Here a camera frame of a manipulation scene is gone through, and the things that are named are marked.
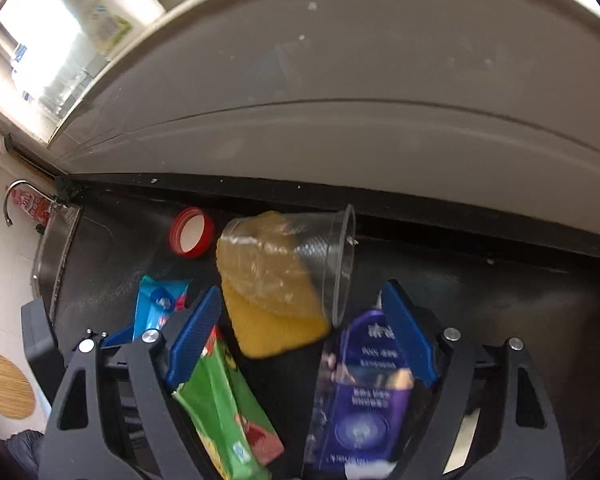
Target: sink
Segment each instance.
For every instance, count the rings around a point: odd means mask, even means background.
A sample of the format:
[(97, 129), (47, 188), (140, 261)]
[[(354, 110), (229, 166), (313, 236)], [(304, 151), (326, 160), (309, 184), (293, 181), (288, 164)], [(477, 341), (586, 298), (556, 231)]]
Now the sink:
[(45, 234), (40, 240), (31, 273), (31, 286), (36, 298), (41, 298), (49, 319), (56, 314), (56, 299), (60, 290), (66, 255), (74, 238), (82, 208), (75, 205), (54, 205)]

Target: faucet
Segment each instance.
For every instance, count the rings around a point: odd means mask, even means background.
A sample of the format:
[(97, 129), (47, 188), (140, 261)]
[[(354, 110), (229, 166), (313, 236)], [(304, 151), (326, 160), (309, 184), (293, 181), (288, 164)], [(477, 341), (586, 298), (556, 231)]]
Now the faucet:
[(12, 182), (11, 185), (7, 188), (7, 194), (4, 196), (4, 204), (2, 206), (2, 212), (4, 213), (4, 221), (7, 222), (8, 227), (11, 227), (13, 225), (11, 218), (9, 218), (9, 211), (7, 211), (7, 205), (9, 204), (9, 195), (11, 194), (12, 190), (16, 189), (18, 186), (21, 186), (22, 184), (26, 184), (31, 189), (33, 189), (35, 192), (37, 192), (40, 195), (42, 195), (43, 197), (49, 199), (52, 203), (54, 203), (54, 204), (58, 203), (57, 196), (49, 195), (49, 194), (45, 193), (44, 191), (40, 191), (36, 186), (31, 184), (30, 182), (27, 182), (26, 180), (16, 180), (15, 182)]

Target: green snack wrapper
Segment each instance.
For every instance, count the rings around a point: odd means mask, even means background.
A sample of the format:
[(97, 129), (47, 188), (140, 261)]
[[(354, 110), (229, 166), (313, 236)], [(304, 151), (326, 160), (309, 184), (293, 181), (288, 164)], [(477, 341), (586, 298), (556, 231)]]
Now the green snack wrapper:
[(269, 480), (284, 448), (214, 328), (189, 381), (173, 397), (187, 410), (224, 480)]

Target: plastic cup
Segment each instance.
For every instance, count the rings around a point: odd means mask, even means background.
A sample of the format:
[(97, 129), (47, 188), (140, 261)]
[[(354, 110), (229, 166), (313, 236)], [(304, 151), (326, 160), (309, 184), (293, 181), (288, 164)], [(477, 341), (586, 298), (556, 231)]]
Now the plastic cup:
[(337, 213), (267, 212), (229, 222), (218, 240), (222, 280), (283, 316), (342, 322), (356, 234), (353, 206)]

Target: silver screw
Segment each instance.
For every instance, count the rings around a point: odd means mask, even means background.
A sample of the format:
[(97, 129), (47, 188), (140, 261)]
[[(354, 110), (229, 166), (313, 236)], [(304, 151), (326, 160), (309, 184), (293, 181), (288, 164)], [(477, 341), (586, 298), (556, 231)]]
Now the silver screw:
[(525, 344), (522, 342), (522, 339), (512, 337), (509, 339), (509, 346), (512, 350), (522, 350), (525, 347)]
[(461, 337), (460, 331), (457, 328), (452, 327), (445, 328), (443, 335), (447, 341), (458, 341)]
[(95, 346), (96, 343), (93, 342), (93, 339), (83, 339), (78, 345), (78, 350), (83, 354), (88, 354)]
[(145, 343), (155, 343), (158, 341), (159, 337), (160, 332), (158, 332), (155, 328), (150, 328), (149, 330), (142, 332), (142, 341)]

